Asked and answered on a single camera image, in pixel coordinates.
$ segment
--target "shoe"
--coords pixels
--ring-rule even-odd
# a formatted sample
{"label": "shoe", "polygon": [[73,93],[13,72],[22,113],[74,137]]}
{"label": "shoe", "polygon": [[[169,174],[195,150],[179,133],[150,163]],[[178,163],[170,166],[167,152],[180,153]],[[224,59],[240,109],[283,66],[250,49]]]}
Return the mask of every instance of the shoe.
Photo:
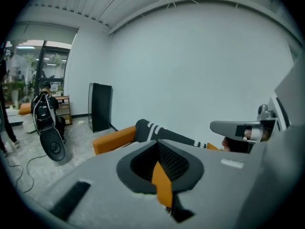
{"label": "shoe", "polygon": [[15,147],[16,147],[16,148],[19,148],[19,147],[20,147],[20,142],[19,142],[19,141],[16,141],[14,144],[15,144]]}

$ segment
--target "orange sofa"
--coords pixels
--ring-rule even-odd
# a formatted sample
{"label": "orange sofa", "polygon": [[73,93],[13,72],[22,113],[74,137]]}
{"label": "orange sofa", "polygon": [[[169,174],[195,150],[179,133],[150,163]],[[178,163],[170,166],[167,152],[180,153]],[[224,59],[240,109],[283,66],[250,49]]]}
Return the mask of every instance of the orange sofa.
{"label": "orange sofa", "polygon": [[[132,143],[134,142],[135,134],[136,128],[133,125],[121,131],[101,136],[93,141],[94,152],[96,155],[99,155]],[[207,143],[207,149],[221,150],[210,143]]]}
{"label": "orange sofa", "polygon": [[28,115],[30,113],[31,113],[31,103],[21,104],[18,114],[19,115]]}

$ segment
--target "white floor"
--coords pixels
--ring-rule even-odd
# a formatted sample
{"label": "white floor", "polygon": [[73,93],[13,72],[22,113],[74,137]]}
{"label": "white floor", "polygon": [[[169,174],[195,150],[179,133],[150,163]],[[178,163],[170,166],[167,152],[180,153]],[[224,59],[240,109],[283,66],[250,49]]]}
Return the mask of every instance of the white floor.
{"label": "white floor", "polygon": [[[32,160],[29,165],[29,173],[34,178],[33,188],[27,192],[32,198],[49,187],[52,183],[72,171],[76,166],[95,155],[92,141],[100,136],[114,132],[112,128],[93,133],[88,125],[88,118],[76,118],[72,120],[73,124],[67,126],[65,132],[66,139],[66,158],[61,162],[54,162],[50,158],[41,157]],[[10,165],[21,165],[24,169],[22,177],[18,181],[17,189],[26,191],[32,186],[33,180],[26,171],[27,162],[35,157],[45,155],[41,147],[39,136],[36,133],[26,134],[22,126],[13,127],[17,139],[20,141],[20,148],[4,158],[1,154],[1,161],[11,177],[13,185],[21,175],[21,167],[8,167]],[[5,131],[1,133],[3,142],[11,142]]]}

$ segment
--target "cable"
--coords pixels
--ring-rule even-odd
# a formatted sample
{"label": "cable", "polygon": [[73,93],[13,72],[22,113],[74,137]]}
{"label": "cable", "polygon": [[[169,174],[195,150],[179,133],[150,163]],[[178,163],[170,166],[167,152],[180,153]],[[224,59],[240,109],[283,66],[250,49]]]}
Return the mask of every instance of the cable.
{"label": "cable", "polygon": [[9,166],[9,167],[17,167],[17,166],[20,166],[20,167],[22,168],[21,174],[20,174],[20,176],[19,176],[19,177],[17,178],[17,180],[16,180],[16,184],[15,184],[15,190],[16,190],[18,180],[22,177],[22,174],[23,174],[23,167],[22,167],[21,165],[14,165],[14,166],[11,166],[11,165],[9,164],[9,157],[8,157],[8,156],[7,156],[7,163],[8,163],[8,166]]}
{"label": "cable", "polygon": [[[32,178],[33,184],[32,184],[32,186],[30,187],[30,189],[24,191],[24,193],[29,192],[29,191],[34,187],[34,182],[35,182],[34,178],[33,178],[33,177],[30,175],[30,173],[29,173],[29,163],[30,163],[30,161],[32,161],[32,160],[34,160],[34,159],[36,159],[36,158],[42,158],[42,157],[45,157],[45,156],[47,156],[47,155],[43,155],[43,156],[38,156],[38,157],[32,158],[32,159],[30,159],[30,160],[27,162],[27,165],[26,165],[27,173],[28,173],[28,175]],[[22,171],[21,171],[20,176],[19,176],[18,179],[16,180],[15,189],[17,188],[18,180],[22,177],[22,174],[23,174],[23,167],[22,167],[21,165],[10,166],[10,167],[17,167],[17,166],[20,166],[20,167],[22,168]]]}

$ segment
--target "black speaker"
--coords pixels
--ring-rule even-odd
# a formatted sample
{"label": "black speaker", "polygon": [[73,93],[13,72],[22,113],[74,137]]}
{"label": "black speaker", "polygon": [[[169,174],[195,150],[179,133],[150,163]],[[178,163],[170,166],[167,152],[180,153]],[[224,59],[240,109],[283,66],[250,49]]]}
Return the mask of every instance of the black speaker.
{"label": "black speaker", "polygon": [[111,90],[108,85],[89,85],[88,117],[94,133],[109,129]]}

